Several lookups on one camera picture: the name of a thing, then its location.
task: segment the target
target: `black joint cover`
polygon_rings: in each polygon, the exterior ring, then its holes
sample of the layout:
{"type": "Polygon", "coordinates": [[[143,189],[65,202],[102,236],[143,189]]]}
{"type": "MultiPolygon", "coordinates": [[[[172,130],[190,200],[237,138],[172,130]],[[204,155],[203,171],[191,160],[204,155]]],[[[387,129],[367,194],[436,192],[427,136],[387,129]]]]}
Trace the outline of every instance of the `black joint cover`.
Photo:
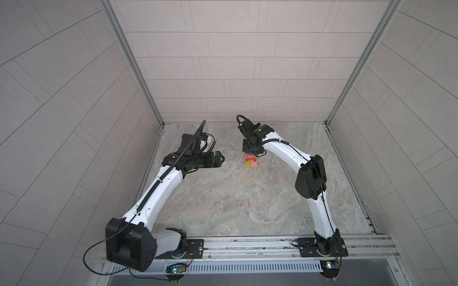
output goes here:
{"type": "Polygon", "coordinates": [[[295,186],[304,198],[317,200],[318,195],[326,190],[326,181],[323,158],[315,155],[299,169],[295,186]]]}
{"type": "Polygon", "coordinates": [[[105,228],[105,237],[115,235],[126,224],[129,225],[121,233],[106,240],[107,260],[143,272],[158,249],[156,239],[146,227],[112,218],[105,228]]]}

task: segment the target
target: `wall tile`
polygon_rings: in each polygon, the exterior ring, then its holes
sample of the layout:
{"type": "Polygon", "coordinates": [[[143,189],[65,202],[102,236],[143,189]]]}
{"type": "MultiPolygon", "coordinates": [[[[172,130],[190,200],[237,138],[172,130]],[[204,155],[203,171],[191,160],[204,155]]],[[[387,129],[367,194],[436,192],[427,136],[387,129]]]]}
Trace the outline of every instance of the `wall tile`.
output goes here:
{"type": "Polygon", "coordinates": [[[80,185],[101,197],[126,146],[127,140],[117,128],[113,128],[81,179],[80,185]]]}
{"type": "Polygon", "coordinates": [[[377,155],[414,219],[444,209],[444,205],[413,166],[396,141],[377,155]]]}
{"type": "Polygon", "coordinates": [[[231,80],[231,97],[277,97],[280,80],[231,80]]]}
{"type": "Polygon", "coordinates": [[[194,98],[159,98],[157,102],[163,112],[202,112],[199,99],[194,98]]]}
{"type": "Polygon", "coordinates": [[[340,37],[339,33],[278,33],[275,56],[332,57],[340,37]]]}
{"type": "Polygon", "coordinates": [[[257,1],[191,1],[196,32],[257,32],[257,1]]]}
{"type": "Polygon", "coordinates": [[[94,215],[81,237],[80,243],[93,245],[105,237],[105,226],[115,214],[116,207],[121,200],[126,185],[127,180],[115,171],[107,186],[107,190],[100,199],[94,215]]]}
{"type": "Polygon", "coordinates": [[[146,80],[153,98],[175,98],[175,92],[170,80],[146,80]]]}
{"type": "Polygon", "coordinates": [[[121,67],[123,69],[127,69],[127,67],[129,66],[129,63],[127,62],[127,59],[125,58],[125,55],[123,51],[121,50],[121,46],[119,45],[119,43],[113,44],[111,49],[113,50],[114,54],[116,55],[116,58],[118,59],[121,67]]]}
{"type": "Polygon", "coordinates": [[[212,112],[249,112],[251,98],[207,98],[207,106],[212,112]]]}
{"type": "Polygon", "coordinates": [[[137,92],[139,86],[134,77],[134,74],[130,68],[127,68],[120,76],[119,81],[124,87],[129,99],[132,99],[134,94],[137,92]]]}
{"type": "Polygon", "coordinates": [[[107,18],[102,11],[90,16],[84,21],[91,30],[92,35],[94,35],[95,40],[102,51],[108,49],[116,42],[115,34],[113,34],[107,18]]]}
{"type": "Polygon", "coordinates": [[[0,19],[2,26],[0,64],[44,40],[44,36],[15,1],[3,2],[0,19]]]}
{"type": "Polygon", "coordinates": [[[90,205],[93,205],[94,207],[97,207],[98,202],[100,201],[100,198],[93,193],[89,192],[82,186],[78,185],[73,192],[73,195],[85,202],[87,202],[90,205]]]}
{"type": "Polygon", "coordinates": [[[258,101],[256,111],[293,112],[296,111],[298,103],[298,98],[263,98],[262,100],[258,101]]]}
{"type": "Polygon", "coordinates": [[[401,99],[423,77],[423,73],[382,43],[377,45],[367,67],[401,99]]]}
{"type": "Polygon", "coordinates": [[[454,124],[458,100],[427,76],[404,99],[405,104],[424,122],[452,152],[458,154],[454,124]]]}
{"type": "Polygon", "coordinates": [[[263,58],[261,78],[306,79],[312,58],[263,58]]]}
{"type": "Polygon", "coordinates": [[[372,148],[372,152],[374,152],[374,154],[377,155],[393,140],[394,139],[391,136],[391,134],[388,133],[374,148],[372,148]]]}
{"type": "Polygon", "coordinates": [[[65,85],[89,111],[123,72],[112,49],[106,50],[65,85]]]}
{"type": "Polygon", "coordinates": [[[457,3],[453,0],[424,0],[414,11],[413,17],[434,28],[458,37],[457,3]]]}
{"type": "Polygon", "coordinates": [[[101,10],[99,3],[89,0],[78,2],[31,0],[31,2],[54,33],[60,32],[101,10]]]}
{"type": "Polygon", "coordinates": [[[307,98],[302,111],[308,112],[330,112],[333,109],[335,98],[307,98]]]}
{"type": "Polygon", "coordinates": [[[375,157],[374,153],[372,153],[372,150],[369,145],[367,145],[361,134],[358,135],[352,143],[350,143],[350,146],[356,156],[356,159],[358,159],[367,180],[371,183],[374,190],[379,190],[381,187],[390,182],[390,179],[377,160],[377,157],[375,157]]]}
{"type": "Polygon", "coordinates": [[[54,35],[53,31],[51,31],[50,27],[41,15],[38,13],[37,9],[32,5],[30,0],[17,0],[16,1],[19,6],[21,6],[22,10],[27,14],[30,20],[35,24],[35,26],[40,30],[45,38],[49,38],[54,35]]]}
{"type": "Polygon", "coordinates": [[[441,210],[416,220],[421,230],[455,221],[447,210],[441,210]]]}
{"type": "Polygon", "coordinates": [[[158,121],[153,122],[153,126],[151,127],[148,136],[146,137],[145,143],[143,144],[142,150],[140,151],[140,155],[138,155],[137,162],[135,166],[142,171],[145,171],[146,165],[148,163],[149,157],[151,155],[151,151],[154,148],[154,144],[156,142],[156,137],[158,136],[160,130],[160,125],[158,121]]]}
{"type": "Polygon", "coordinates": [[[56,285],[94,209],[88,203],[72,196],[18,285],[56,285]]]}
{"type": "Polygon", "coordinates": [[[343,33],[333,57],[359,58],[370,38],[371,33],[343,33]]]}
{"type": "Polygon", "coordinates": [[[346,80],[358,58],[321,58],[314,79],[346,80]]]}
{"type": "Polygon", "coordinates": [[[43,104],[2,68],[0,93],[0,142],[3,142],[43,104]]]}
{"type": "Polygon", "coordinates": [[[100,144],[95,140],[89,132],[86,131],[81,125],[78,125],[75,129],[75,134],[78,135],[81,139],[84,140],[94,151],[98,151],[100,149],[100,144]]]}
{"type": "MultiPolygon", "coordinates": [[[[87,259],[88,265],[91,265],[92,259],[87,259]]],[[[79,286],[83,285],[89,270],[81,263],[81,258],[72,256],[65,268],[58,286],[79,286]]]]}
{"type": "Polygon", "coordinates": [[[394,94],[379,109],[377,117],[414,165],[444,147],[439,138],[394,94]]]}
{"type": "Polygon", "coordinates": [[[360,98],[360,94],[352,87],[351,91],[348,93],[347,97],[343,101],[343,106],[347,111],[351,111],[354,107],[358,99],[360,98]]]}
{"type": "Polygon", "coordinates": [[[86,111],[62,89],[0,145],[0,189],[22,196],[86,111]]]}
{"type": "Polygon", "coordinates": [[[374,191],[372,190],[369,181],[367,180],[366,176],[364,175],[363,170],[361,169],[360,164],[356,160],[355,156],[350,157],[347,160],[348,167],[350,169],[351,174],[353,175],[358,188],[360,189],[360,193],[363,197],[363,204],[367,206],[367,210],[369,211],[372,217],[378,217],[379,215],[383,214],[382,206],[380,205],[377,197],[375,196],[374,191]]]}
{"type": "Polygon", "coordinates": [[[124,33],[129,47],[135,57],[150,57],[148,47],[146,46],[145,38],[141,32],[124,33]]]}
{"type": "Polygon", "coordinates": [[[306,121],[308,112],[266,112],[265,121],[306,121]]]}
{"type": "Polygon", "coordinates": [[[426,39],[410,57],[409,62],[413,65],[416,65],[440,34],[442,34],[441,31],[432,29],[428,36],[426,36],[426,39]]]}
{"type": "Polygon", "coordinates": [[[81,122],[81,126],[102,144],[124,110],[126,102],[116,85],[111,85],[81,122]]]}
{"type": "Polygon", "coordinates": [[[0,224],[0,242],[20,245],[25,247],[39,248],[46,234],[34,232],[22,227],[12,226],[6,223],[0,224]]]}
{"type": "Polygon", "coordinates": [[[452,157],[423,174],[425,180],[441,199],[442,203],[455,220],[458,219],[456,168],[458,168],[458,158],[452,157]]]}
{"type": "Polygon", "coordinates": [[[119,161],[119,164],[129,173],[132,173],[135,167],[135,162],[137,162],[138,155],[140,154],[143,143],[145,143],[146,136],[147,134],[142,126],[138,124],[119,161]]]}
{"type": "Polygon", "coordinates": [[[417,271],[418,276],[420,277],[421,282],[423,283],[451,283],[452,280],[448,276],[445,269],[431,269],[431,270],[421,270],[417,271]]]}
{"type": "Polygon", "coordinates": [[[6,62],[2,67],[25,87],[41,103],[46,103],[51,98],[46,92],[15,60],[6,62]]]}
{"type": "Polygon", "coordinates": [[[36,249],[0,243],[1,276],[5,285],[16,285],[28,267],[36,249]]]}
{"type": "Polygon", "coordinates": [[[182,97],[224,97],[223,80],[179,80],[182,97]]]}
{"type": "Polygon", "coordinates": [[[353,132],[357,129],[356,124],[354,123],[353,119],[348,114],[345,108],[340,108],[336,114],[336,121],[339,124],[342,133],[344,134],[345,138],[348,140],[353,132]]]}
{"type": "Polygon", "coordinates": [[[78,25],[74,25],[15,60],[49,94],[54,95],[95,57],[96,53],[86,36],[78,25]]]}
{"type": "Polygon", "coordinates": [[[332,80],[288,80],[283,97],[326,97],[332,80]]]}
{"type": "Polygon", "coordinates": [[[252,79],[255,58],[200,58],[200,64],[204,79],[252,79]]]}
{"type": "Polygon", "coordinates": [[[358,99],[349,114],[371,149],[388,134],[386,128],[362,98],[358,99]]]}
{"type": "Polygon", "coordinates": [[[269,2],[260,1],[259,2],[259,15],[258,15],[258,32],[266,31],[267,23],[267,10],[269,8],[269,2]]]}
{"type": "Polygon", "coordinates": [[[380,199],[385,214],[415,270],[437,269],[442,264],[397,192],[380,199]]]}
{"type": "MultiPolygon", "coordinates": [[[[240,112],[218,112],[218,121],[236,122],[235,117],[238,114],[240,114],[240,112]]],[[[265,113],[264,112],[244,112],[243,114],[250,120],[263,121],[265,113]]]]}
{"type": "Polygon", "coordinates": [[[456,222],[451,222],[424,230],[423,233],[441,260],[450,278],[456,284],[458,282],[458,274],[454,261],[456,261],[455,255],[458,254],[458,247],[454,243],[450,244],[448,238],[457,236],[458,224],[456,222]]]}
{"type": "Polygon", "coordinates": [[[458,96],[457,53],[458,39],[442,33],[415,66],[454,96],[458,96]]]}
{"type": "Polygon", "coordinates": [[[186,32],[179,1],[117,0],[126,32],[186,32]]]}
{"type": "Polygon", "coordinates": [[[389,183],[385,185],[384,187],[382,187],[380,190],[376,191],[375,195],[377,196],[378,199],[381,199],[384,196],[386,196],[387,194],[391,194],[395,190],[396,189],[394,188],[393,183],[389,183]]]}
{"type": "Polygon", "coordinates": [[[275,33],[209,33],[212,57],[273,57],[275,33]]]}
{"type": "Polygon", "coordinates": [[[89,41],[89,43],[91,44],[91,46],[94,49],[95,53],[97,55],[100,55],[103,51],[100,48],[100,46],[98,45],[97,40],[95,39],[94,35],[92,34],[91,30],[89,29],[86,21],[79,22],[78,26],[80,26],[81,30],[83,31],[83,33],[86,36],[86,38],[89,41]]]}
{"type": "Polygon", "coordinates": [[[216,112],[173,113],[173,117],[176,122],[201,123],[204,119],[208,122],[216,122],[218,120],[216,112]]]}
{"type": "Polygon", "coordinates": [[[76,134],[70,135],[5,218],[5,222],[48,233],[95,153],[76,134]]]}
{"type": "Polygon", "coordinates": [[[340,5],[332,32],[368,32],[377,26],[388,2],[344,1],[340,5]]]}
{"type": "Polygon", "coordinates": [[[354,88],[370,108],[374,107],[387,90],[387,86],[367,66],[358,77],[354,88]]]}
{"type": "Polygon", "coordinates": [[[393,94],[391,89],[387,88],[385,92],[382,94],[382,96],[377,100],[377,102],[374,104],[374,106],[371,108],[374,113],[377,113],[380,110],[380,107],[382,107],[385,102],[387,102],[388,98],[393,94]]]}
{"type": "Polygon", "coordinates": [[[432,154],[430,157],[426,158],[420,164],[416,165],[416,168],[420,174],[424,174],[435,166],[442,164],[443,162],[452,158],[453,156],[454,154],[450,151],[450,149],[444,147],[436,153],[432,154]]]}
{"type": "Polygon", "coordinates": [[[195,79],[191,58],[141,58],[148,79],[195,79]]]}
{"type": "Polygon", "coordinates": [[[341,1],[334,1],[329,14],[326,19],[326,24],[324,25],[323,32],[330,32],[333,28],[334,21],[336,21],[337,13],[339,12],[341,1]]]}
{"type": "Polygon", "coordinates": [[[396,13],[381,42],[406,60],[414,54],[432,28],[403,13],[396,13]]]}
{"type": "Polygon", "coordinates": [[[272,1],[266,32],[323,32],[331,2],[272,1]]]}
{"type": "Polygon", "coordinates": [[[19,199],[19,197],[0,190],[0,221],[3,221],[3,219],[12,210],[19,199]]]}
{"type": "Polygon", "coordinates": [[[208,57],[207,33],[144,32],[151,57],[208,57]]]}
{"type": "Polygon", "coordinates": [[[329,117],[329,112],[309,112],[307,121],[325,121],[329,117]]]}
{"type": "Polygon", "coordinates": [[[145,112],[146,108],[148,108],[146,98],[142,91],[138,89],[118,119],[130,136],[134,133],[134,130],[142,118],[143,112],[145,112]]]}
{"type": "Polygon", "coordinates": [[[342,152],[344,160],[347,161],[353,155],[353,151],[351,150],[350,145],[347,142],[347,139],[345,139],[345,136],[342,133],[342,130],[340,129],[339,124],[336,120],[333,120],[329,127],[332,131],[332,134],[334,135],[334,138],[337,141],[337,144],[339,146],[340,151],[342,152]]]}

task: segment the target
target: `metal profile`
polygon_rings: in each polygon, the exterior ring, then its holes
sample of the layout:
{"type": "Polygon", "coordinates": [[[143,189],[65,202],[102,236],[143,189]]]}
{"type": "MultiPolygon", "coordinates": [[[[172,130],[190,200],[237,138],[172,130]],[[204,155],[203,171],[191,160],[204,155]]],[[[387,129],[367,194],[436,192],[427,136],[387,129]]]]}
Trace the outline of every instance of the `metal profile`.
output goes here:
{"type": "Polygon", "coordinates": [[[388,4],[385,12],[382,15],[377,27],[375,28],[374,32],[372,33],[369,42],[366,45],[362,55],[360,56],[358,62],[356,63],[350,78],[345,83],[340,96],[338,97],[336,104],[334,105],[332,111],[330,112],[328,118],[326,119],[326,124],[329,126],[334,118],[336,117],[337,111],[339,111],[340,107],[344,103],[344,100],[347,98],[348,94],[351,91],[354,83],[360,76],[363,68],[365,67],[367,61],[371,57],[372,53],[374,52],[378,42],[381,40],[385,30],[387,29],[388,25],[390,24],[391,20],[394,18],[394,15],[398,11],[398,7],[401,4],[402,0],[391,0],[388,4]]]}
{"type": "Polygon", "coordinates": [[[127,62],[129,63],[129,66],[132,68],[132,72],[135,76],[135,79],[137,80],[138,84],[140,85],[140,88],[143,94],[146,96],[149,106],[153,109],[154,115],[158,119],[161,126],[163,126],[164,121],[161,117],[161,114],[159,113],[159,110],[156,104],[154,103],[153,97],[151,96],[151,92],[149,91],[148,86],[146,85],[145,79],[143,78],[142,72],[140,71],[140,68],[138,67],[138,64],[135,60],[135,57],[132,53],[129,43],[127,42],[127,39],[125,38],[124,33],[122,32],[122,29],[119,25],[119,20],[118,18],[116,18],[116,14],[113,11],[110,1],[109,0],[100,0],[100,6],[102,7],[102,10],[104,11],[105,16],[108,19],[108,23],[110,24],[113,30],[113,33],[116,36],[116,39],[118,40],[119,45],[121,46],[122,51],[126,55],[127,62]]]}

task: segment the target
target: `black cable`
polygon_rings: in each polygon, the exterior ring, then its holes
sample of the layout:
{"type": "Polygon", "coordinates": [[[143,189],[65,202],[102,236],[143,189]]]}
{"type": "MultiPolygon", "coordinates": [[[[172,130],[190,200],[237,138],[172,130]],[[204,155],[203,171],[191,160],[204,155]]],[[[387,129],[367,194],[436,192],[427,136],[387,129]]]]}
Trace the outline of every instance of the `black cable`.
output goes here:
{"type": "Polygon", "coordinates": [[[135,276],[132,274],[132,271],[131,269],[129,268],[129,273],[135,277],[135,278],[138,278],[138,279],[154,279],[154,280],[161,280],[161,281],[169,281],[168,279],[160,279],[160,278],[154,278],[154,277],[139,277],[139,276],[135,276]]]}
{"type": "Polygon", "coordinates": [[[183,157],[184,153],[189,148],[189,146],[191,146],[191,144],[194,142],[194,140],[197,138],[197,136],[202,132],[203,126],[205,125],[205,122],[206,122],[206,120],[202,121],[202,123],[200,124],[199,128],[197,128],[196,132],[194,133],[194,136],[192,137],[191,141],[189,141],[189,144],[183,149],[183,151],[181,151],[181,153],[176,158],[175,162],[164,172],[164,174],[162,174],[162,176],[159,178],[159,180],[157,180],[154,183],[154,185],[151,187],[151,189],[148,191],[148,193],[146,194],[145,198],[143,198],[142,202],[137,207],[137,210],[136,210],[137,213],[140,212],[143,209],[143,207],[145,206],[145,204],[148,201],[149,197],[151,197],[151,195],[153,194],[154,190],[159,186],[159,184],[162,182],[162,180],[164,180],[164,178],[170,173],[170,171],[172,171],[172,169],[175,167],[175,165],[178,162],[178,160],[180,160],[181,157],[183,157]]]}
{"type": "Polygon", "coordinates": [[[123,269],[121,269],[121,270],[119,270],[119,271],[111,272],[111,273],[98,273],[98,272],[92,270],[92,269],[89,267],[89,265],[87,265],[85,258],[86,258],[87,252],[88,252],[89,250],[91,250],[91,248],[93,248],[93,247],[96,246],[97,244],[100,244],[100,243],[102,243],[102,242],[104,242],[104,241],[106,241],[106,240],[108,240],[108,239],[110,239],[110,238],[113,238],[113,237],[117,236],[118,234],[120,234],[120,233],[121,233],[123,230],[125,230],[125,228],[134,220],[134,218],[135,218],[136,216],[137,216],[137,214],[135,214],[135,215],[132,217],[132,219],[131,219],[131,220],[130,220],[130,221],[120,230],[120,231],[118,231],[117,233],[113,234],[113,235],[110,236],[110,237],[107,237],[106,239],[103,239],[103,240],[99,241],[98,243],[94,244],[93,246],[89,247],[89,248],[86,250],[86,252],[83,254],[83,263],[84,263],[84,265],[86,266],[86,268],[89,269],[89,271],[91,271],[92,273],[95,273],[95,274],[97,274],[97,275],[108,276],[108,275],[113,275],[113,274],[119,273],[119,272],[124,271],[124,270],[126,270],[126,269],[128,268],[128,267],[126,267],[126,268],[123,268],[123,269]]]}

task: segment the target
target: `wire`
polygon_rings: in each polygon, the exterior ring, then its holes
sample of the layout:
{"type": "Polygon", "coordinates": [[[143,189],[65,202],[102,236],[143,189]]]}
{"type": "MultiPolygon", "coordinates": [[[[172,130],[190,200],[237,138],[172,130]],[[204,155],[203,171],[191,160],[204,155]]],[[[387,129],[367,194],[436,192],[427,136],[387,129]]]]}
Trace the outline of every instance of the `wire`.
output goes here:
{"type": "Polygon", "coordinates": [[[126,269],[128,268],[128,267],[125,267],[125,268],[123,268],[123,269],[121,269],[121,270],[119,270],[119,271],[115,271],[115,272],[111,272],[111,273],[98,273],[98,272],[92,270],[91,267],[89,267],[89,265],[87,265],[86,259],[85,259],[85,258],[86,258],[87,252],[88,252],[89,250],[91,250],[91,248],[93,248],[93,247],[96,246],[97,244],[100,244],[100,243],[102,243],[102,242],[104,242],[104,241],[106,241],[106,240],[108,240],[108,239],[110,239],[110,238],[113,238],[113,237],[117,236],[117,235],[120,234],[123,230],[125,230],[125,228],[134,220],[134,218],[135,218],[136,215],[137,215],[137,214],[135,214],[135,215],[132,217],[132,219],[131,219],[131,220],[130,220],[130,221],[120,230],[120,231],[118,231],[117,233],[113,234],[113,235],[110,236],[110,237],[107,237],[106,239],[103,239],[103,240],[99,241],[98,243],[94,244],[93,246],[89,247],[89,248],[86,250],[86,252],[83,254],[83,263],[84,263],[84,266],[86,266],[86,268],[89,269],[89,271],[91,271],[92,273],[95,273],[95,274],[97,274],[97,275],[108,276],[108,275],[113,275],[113,274],[119,273],[119,272],[124,271],[124,270],[126,270],[126,269]]]}
{"type": "Polygon", "coordinates": [[[139,276],[135,276],[132,274],[132,271],[131,269],[129,268],[129,273],[135,277],[135,278],[138,278],[138,279],[154,279],[154,280],[161,280],[161,281],[169,281],[168,279],[160,279],[160,278],[154,278],[154,277],[139,277],[139,276]]]}

